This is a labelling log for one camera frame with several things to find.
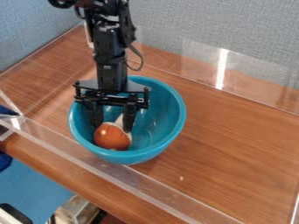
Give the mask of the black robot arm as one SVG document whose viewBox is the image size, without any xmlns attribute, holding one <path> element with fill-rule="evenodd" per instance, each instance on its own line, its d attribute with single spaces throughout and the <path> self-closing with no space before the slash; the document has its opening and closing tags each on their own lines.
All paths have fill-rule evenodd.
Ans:
<svg viewBox="0 0 299 224">
<path fill-rule="evenodd" d="M 58 9 L 72 8 L 85 21 L 89 42 L 93 45 L 93 60 L 97 78 L 73 83 L 74 101 L 88 113 L 90 124 L 104 122 L 104 107 L 122 109 L 122 130 L 130 131 L 136 112 L 148 107 L 150 88 L 132 82 L 126 71 L 126 51 L 133 51 L 136 28 L 130 20 L 128 0 L 48 0 Z"/>
</svg>

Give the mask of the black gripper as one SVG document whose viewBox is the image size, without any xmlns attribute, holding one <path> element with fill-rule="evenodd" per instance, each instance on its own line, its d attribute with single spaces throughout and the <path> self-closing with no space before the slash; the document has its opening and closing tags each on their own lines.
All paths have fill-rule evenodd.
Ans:
<svg viewBox="0 0 299 224">
<path fill-rule="evenodd" d="M 93 127 L 102 123 L 102 105 L 125 106 L 122 125 L 128 133 L 134 125 L 136 109 L 148 108 L 150 88 L 128 79 L 125 56 L 102 63 L 97 61 L 96 69 L 94 80 L 74 81 L 74 101 L 86 103 L 88 119 Z"/>
</svg>

